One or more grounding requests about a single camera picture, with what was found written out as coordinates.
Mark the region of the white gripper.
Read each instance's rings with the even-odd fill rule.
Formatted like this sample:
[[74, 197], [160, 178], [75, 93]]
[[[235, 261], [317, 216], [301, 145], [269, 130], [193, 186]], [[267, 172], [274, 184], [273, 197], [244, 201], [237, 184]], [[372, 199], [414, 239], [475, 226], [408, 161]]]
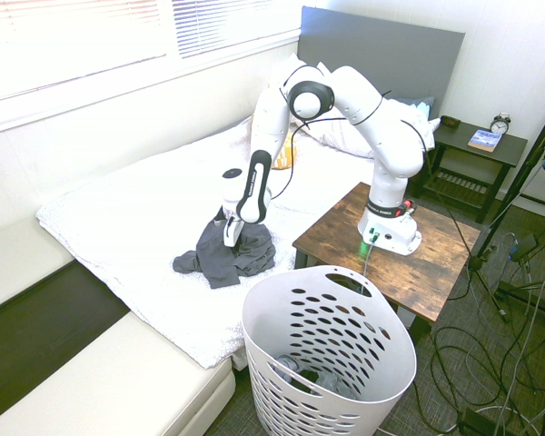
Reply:
[[244, 221], [235, 214], [232, 214], [225, 220], [223, 226], [223, 244], [226, 247], [233, 248], [240, 237]]

